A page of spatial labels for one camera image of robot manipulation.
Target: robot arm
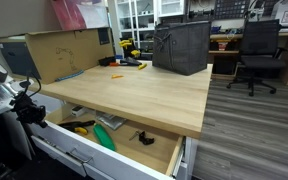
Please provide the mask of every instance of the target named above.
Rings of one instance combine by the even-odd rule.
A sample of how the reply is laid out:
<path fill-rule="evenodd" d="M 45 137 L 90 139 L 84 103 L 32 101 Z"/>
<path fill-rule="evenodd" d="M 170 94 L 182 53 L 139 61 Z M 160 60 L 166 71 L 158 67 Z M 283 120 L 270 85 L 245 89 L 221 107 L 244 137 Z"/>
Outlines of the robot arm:
<path fill-rule="evenodd" d="M 29 124 L 36 123 L 44 128 L 47 126 L 44 121 L 45 106 L 36 106 L 30 96 L 26 95 L 27 88 L 32 82 L 28 80 L 13 81 L 0 64 L 0 87 L 12 95 L 9 98 L 0 100 L 0 114 L 11 110 L 16 112 L 17 120 Z"/>

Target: laminate floor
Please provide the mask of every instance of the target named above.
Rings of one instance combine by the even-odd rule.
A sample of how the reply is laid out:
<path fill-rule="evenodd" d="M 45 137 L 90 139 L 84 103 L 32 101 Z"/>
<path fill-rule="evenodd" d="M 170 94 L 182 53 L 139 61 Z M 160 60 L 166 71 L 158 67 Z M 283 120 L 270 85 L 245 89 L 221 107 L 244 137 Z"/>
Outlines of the laminate floor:
<path fill-rule="evenodd" d="M 288 86 L 272 95 L 211 82 L 193 175 L 204 180 L 288 180 Z"/>

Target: black office chair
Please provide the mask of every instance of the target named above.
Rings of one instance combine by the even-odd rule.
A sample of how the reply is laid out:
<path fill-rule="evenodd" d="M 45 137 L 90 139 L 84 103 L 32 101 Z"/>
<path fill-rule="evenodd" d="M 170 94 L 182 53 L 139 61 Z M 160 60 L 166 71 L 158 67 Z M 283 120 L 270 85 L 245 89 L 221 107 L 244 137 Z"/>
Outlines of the black office chair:
<path fill-rule="evenodd" d="M 240 45 L 239 58 L 245 68 L 250 71 L 247 78 L 237 77 L 227 85 L 247 83 L 251 89 L 250 96 L 254 96 L 254 84 L 259 84 L 271 89 L 270 93 L 275 94 L 276 88 L 265 84 L 261 79 L 255 78 L 256 70 L 281 69 L 285 62 L 278 57 L 284 50 L 278 48 L 278 34 L 280 30 L 279 20 L 246 22 L 243 39 Z"/>

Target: chair wheel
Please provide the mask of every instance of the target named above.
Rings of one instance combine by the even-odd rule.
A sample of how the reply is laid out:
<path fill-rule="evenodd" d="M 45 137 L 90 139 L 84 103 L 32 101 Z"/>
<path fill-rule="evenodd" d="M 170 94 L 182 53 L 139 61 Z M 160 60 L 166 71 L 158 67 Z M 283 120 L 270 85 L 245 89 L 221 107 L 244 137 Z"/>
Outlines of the chair wheel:
<path fill-rule="evenodd" d="M 275 94 L 276 93 L 276 89 L 270 90 L 271 94 Z"/>

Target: open drawer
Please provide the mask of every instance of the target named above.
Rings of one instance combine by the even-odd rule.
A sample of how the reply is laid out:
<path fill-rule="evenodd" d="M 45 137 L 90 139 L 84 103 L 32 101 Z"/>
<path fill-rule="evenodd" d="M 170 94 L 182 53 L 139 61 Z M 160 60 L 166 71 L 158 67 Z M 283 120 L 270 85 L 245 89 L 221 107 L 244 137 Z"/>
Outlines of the open drawer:
<path fill-rule="evenodd" d="M 183 149 L 182 136 L 133 121 L 126 121 L 116 131 L 103 125 L 115 144 L 114 152 L 98 144 L 92 126 L 86 127 L 89 133 L 83 135 L 56 125 L 70 121 L 95 120 L 95 116 L 89 113 L 80 117 L 71 116 L 73 107 L 75 105 L 65 104 L 48 114 L 45 118 L 48 126 L 44 129 L 31 125 L 33 135 L 114 179 L 168 179 L 174 169 L 177 169 L 175 165 L 178 164 L 180 151 Z M 145 131 L 149 138 L 155 138 L 155 143 L 145 146 L 138 137 L 129 141 L 138 130 Z"/>

